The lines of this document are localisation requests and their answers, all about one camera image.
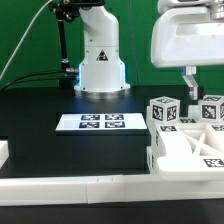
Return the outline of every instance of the white cube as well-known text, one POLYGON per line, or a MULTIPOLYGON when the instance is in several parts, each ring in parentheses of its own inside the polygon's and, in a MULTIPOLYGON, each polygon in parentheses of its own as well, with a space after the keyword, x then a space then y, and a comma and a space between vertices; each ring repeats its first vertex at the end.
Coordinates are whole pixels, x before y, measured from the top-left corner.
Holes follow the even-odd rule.
POLYGON ((179 120, 180 101, 166 96, 150 100, 151 119, 160 123, 179 120))
POLYGON ((224 119, 224 97, 206 95, 199 102, 200 118, 203 121, 221 122, 224 119))

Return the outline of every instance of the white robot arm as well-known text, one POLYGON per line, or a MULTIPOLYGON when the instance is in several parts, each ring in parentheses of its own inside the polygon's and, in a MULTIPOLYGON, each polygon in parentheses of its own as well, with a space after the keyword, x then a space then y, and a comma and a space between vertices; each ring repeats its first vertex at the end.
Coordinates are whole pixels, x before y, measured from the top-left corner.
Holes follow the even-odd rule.
POLYGON ((85 58, 79 65, 76 95, 113 98, 126 94, 125 65, 119 57, 119 23, 104 8, 104 0, 61 0, 60 16, 68 22, 81 16, 85 58))

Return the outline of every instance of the black tabletop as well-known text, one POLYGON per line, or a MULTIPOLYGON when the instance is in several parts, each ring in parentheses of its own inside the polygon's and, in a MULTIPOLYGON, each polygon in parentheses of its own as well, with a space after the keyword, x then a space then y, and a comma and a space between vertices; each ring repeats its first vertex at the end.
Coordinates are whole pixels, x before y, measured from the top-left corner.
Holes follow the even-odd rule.
MULTIPOLYGON (((129 95, 110 100, 79 98, 59 88, 5 91, 0 95, 0 138, 8 140, 10 157, 0 178, 148 173, 148 132, 58 135, 55 128, 69 113, 142 113, 145 118, 149 100, 159 96, 180 99, 186 115, 190 101, 183 86, 133 87, 129 95)), ((223 223, 223 208, 222 199, 1 207, 0 222, 223 223)))

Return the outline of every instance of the green backdrop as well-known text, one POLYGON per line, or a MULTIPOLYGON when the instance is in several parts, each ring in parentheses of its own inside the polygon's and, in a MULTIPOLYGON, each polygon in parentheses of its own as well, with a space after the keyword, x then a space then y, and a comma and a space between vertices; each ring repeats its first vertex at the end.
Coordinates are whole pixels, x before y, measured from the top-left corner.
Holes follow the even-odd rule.
MULTIPOLYGON (((0 7, 0 71, 3 70, 33 16, 47 0, 2 0, 0 7)), ((120 22, 120 57, 126 64, 127 82, 133 85, 184 84, 180 68, 157 69, 151 64, 152 28, 158 19, 156 0, 106 0, 108 11, 120 22)), ((74 67, 83 59, 81 19, 66 24, 69 59, 74 67)), ((23 74, 60 69, 60 48, 55 16, 45 9, 0 85, 23 74)), ((198 68, 196 79, 208 94, 224 94, 223 66, 198 68)), ((56 86, 56 82, 29 86, 56 86)))

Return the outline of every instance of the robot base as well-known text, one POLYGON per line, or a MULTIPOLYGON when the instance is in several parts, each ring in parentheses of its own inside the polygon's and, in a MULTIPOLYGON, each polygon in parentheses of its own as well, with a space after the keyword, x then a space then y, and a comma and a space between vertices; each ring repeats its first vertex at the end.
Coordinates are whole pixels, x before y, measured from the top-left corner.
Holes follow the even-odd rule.
POLYGON ((114 92, 88 92, 84 90, 74 89, 74 95, 90 99, 113 99, 126 96, 130 93, 130 88, 122 89, 114 92))

